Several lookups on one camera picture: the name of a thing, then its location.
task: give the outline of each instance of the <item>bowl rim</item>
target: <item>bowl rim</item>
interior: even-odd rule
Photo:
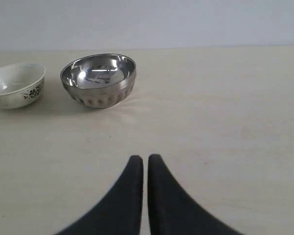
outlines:
[[[73,86],[70,86],[70,85],[68,85],[67,83],[64,83],[64,82],[63,82],[62,74],[63,74],[64,70],[67,69],[71,64],[76,63],[76,62],[78,62],[78,61],[80,61],[80,60],[83,60],[83,59],[89,58],[89,57],[95,57],[95,56],[100,56],[100,55],[119,55],[119,56],[124,56],[124,57],[126,57],[127,59],[129,59],[131,62],[133,62],[133,64],[134,64],[134,71],[130,74],[129,77],[127,77],[127,78],[121,80],[120,82],[115,83],[115,84],[112,84],[112,85],[109,85],[109,86],[105,86],[105,87],[80,88],[80,87],[73,87]],[[76,60],[74,60],[74,61],[68,63],[68,64],[67,64],[67,65],[61,70],[61,72],[60,72],[60,79],[61,79],[61,82],[62,82],[64,85],[66,85],[66,86],[68,86],[68,87],[73,87],[73,88],[75,88],[75,89],[80,89],[80,90],[100,90],[100,89],[104,89],[104,88],[108,88],[108,87],[116,86],[116,85],[122,83],[123,81],[126,81],[126,80],[130,79],[130,78],[132,77],[132,75],[133,75],[135,72],[136,72],[136,63],[135,63],[135,61],[134,61],[131,57],[129,57],[129,56],[127,56],[127,55],[117,54],[117,53],[100,53],[100,54],[94,54],[94,55],[87,55],[87,56],[81,57],[81,58],[79,58],[79,59],[76,59]]]
[[[21,92],[21,91],[23,91],[23,90],[31,87],[32,85],[34,85],[36,83],[39,83],[45,77],[46,68],[45,68],[45,66],[43,64],[40,64],[40,63],[15,63],[15,64],[10,64],[10,65],[6,65],[6,66],[2,66],[2,67],[0,67],[0,70],[1,69],[6,69],[8,67],[16,67],[16,66],[23,66],[23,65],[39,65],[39,66],[41,66],[44,69],[43,74],[39,77],[39,79],[37,79],[35,82],[32,82],[28,86],[23,87],[23,88],[18,89],[18,90],[15,90],[15,91],[12,91],[12,92],[2,93],[2,94],[0,94],[0,96],[4,96],[4,95],[8,95],[8,94],[14,94],[14,93]]]

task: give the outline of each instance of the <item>white ceramic bowl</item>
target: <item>white ceramic bowl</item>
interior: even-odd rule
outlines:
[[[0,68],[0,108],[15,109],[36,101],[44,88],[41,64],[12,64]]]

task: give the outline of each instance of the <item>bowl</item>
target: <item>bowl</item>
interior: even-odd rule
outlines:
[[[104,109],[116,105],[131,93],[136,65],[125,55],[90,55],[68,64],[60,77],[63,87],[75,101]]]
[[[0,68],[0,109],[15,109],[36,101],[42,93],[46,69],[22,63]]]

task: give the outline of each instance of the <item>white table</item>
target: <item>white table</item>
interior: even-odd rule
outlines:
[[[111,51],[137,63],[133,93],[89,110],[59,74],[101,51],[0,53],[46,66],[43,97],[0,111],[0,235],[48,235],[111,188],[128,157],[160,153],[185,190],[248,235],[294,235],[294,47]]]

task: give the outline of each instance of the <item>stainless steel bowl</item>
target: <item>stainless steel bowl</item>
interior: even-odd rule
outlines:
[[[136,65],[124,55],[90,55],[68,64],[60,76],[64,88],[75,101],[104,109],[116,105],[131,93]]]

